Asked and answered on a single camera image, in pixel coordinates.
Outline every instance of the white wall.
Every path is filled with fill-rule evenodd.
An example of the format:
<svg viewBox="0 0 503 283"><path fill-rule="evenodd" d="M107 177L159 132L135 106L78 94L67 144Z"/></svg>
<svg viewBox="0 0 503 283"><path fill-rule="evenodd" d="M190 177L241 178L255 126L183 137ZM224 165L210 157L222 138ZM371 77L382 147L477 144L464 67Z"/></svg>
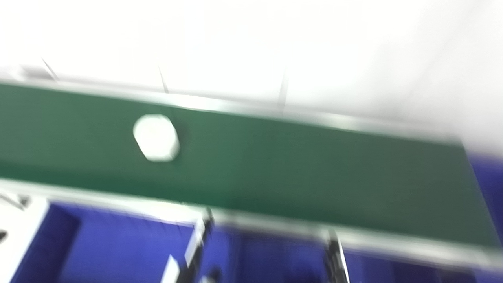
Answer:
<svg viewBox="0 0 503 283"><path fill-rule="evenodd" d="M446 127L503 156L498 0L0 1L0 69Z"/></svg>

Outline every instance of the white object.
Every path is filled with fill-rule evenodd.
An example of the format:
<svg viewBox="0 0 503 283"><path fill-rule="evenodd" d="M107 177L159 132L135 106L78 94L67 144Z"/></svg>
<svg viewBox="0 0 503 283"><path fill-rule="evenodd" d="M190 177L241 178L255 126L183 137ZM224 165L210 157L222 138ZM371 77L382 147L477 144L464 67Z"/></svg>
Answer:
<svg viewBox="0 0 503 283"><path fill-rule="evenodd" d="M178 262L170 255L167 259L166 269L164 270L160 283L175 283L179 274L180 267L178 266Z"/></svg>
<svg viewBox="0 0 503 283"><path fill-rule="evenodd" d="M150 161L171 161L178 154L177 131L164 115L141 116L134 124L133 135L141 152Z"/></svg>
<svg viewBox="0 0 503 283"><path fill-rule="evenodd" d="M0 188L0 194L4 197L0 198L0 230L7 232L0 242L0 282L4 283L10 282L16 273L45 218L49 203L44 197L30 196L29 204L20 209L16 206L16 193Z"/></svg>

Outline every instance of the white panel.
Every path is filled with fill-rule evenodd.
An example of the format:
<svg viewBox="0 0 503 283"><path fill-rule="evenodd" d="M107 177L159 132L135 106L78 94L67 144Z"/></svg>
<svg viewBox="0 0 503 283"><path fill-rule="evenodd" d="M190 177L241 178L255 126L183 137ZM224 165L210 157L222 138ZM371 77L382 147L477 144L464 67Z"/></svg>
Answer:
<svg viewBox="0 0 503 283"><path fill-rule="evenodd" d="M44 0L44 59L62 79L162 89L154 41L161 1Z"/></svg>
<svg viewBox="0 0 503 283"><path fill-rule="evenodd" d="M173 45L183 46L183 54L162 66L169 90L276 102L284 62L269 41L266 7L254 0L186 0L174 7L183 15L184 35Z"/></svg>
<svg viewBox="0 0 503 283"><path fill-rule="evenodd" d="M484 2L404 108L459 133L469 150L503 156L503 3Z"/></svg>
<svg viewBox="0 0 503 283"><path fill-rule="evenodd" d="M298 5L287 104L396 117L476 1Z"/></svg>

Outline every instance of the green belt surface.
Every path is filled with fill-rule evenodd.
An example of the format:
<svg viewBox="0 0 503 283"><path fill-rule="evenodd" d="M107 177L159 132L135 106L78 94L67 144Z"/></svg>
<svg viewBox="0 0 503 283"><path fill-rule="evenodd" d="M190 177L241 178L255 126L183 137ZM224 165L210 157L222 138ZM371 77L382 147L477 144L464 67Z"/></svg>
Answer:
<svg viewBox="0 0 503 283"><path fill-rule="evenodd" d="M180 153L133 137L164 114ZM0 176L498 246L462 146L0 85Z"/></svg>

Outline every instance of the white hexagonal object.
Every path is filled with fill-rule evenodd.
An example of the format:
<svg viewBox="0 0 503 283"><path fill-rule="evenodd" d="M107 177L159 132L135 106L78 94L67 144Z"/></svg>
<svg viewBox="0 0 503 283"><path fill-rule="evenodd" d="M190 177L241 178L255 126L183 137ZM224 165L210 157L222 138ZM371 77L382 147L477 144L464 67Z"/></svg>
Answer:
<svg viewBox="0 0 503 283"><path fill-rule="evenodd" d="M178 154L177 131L164 115L141 116L134 124L133 135L141 152L150 161L171 161Z"/></svg>

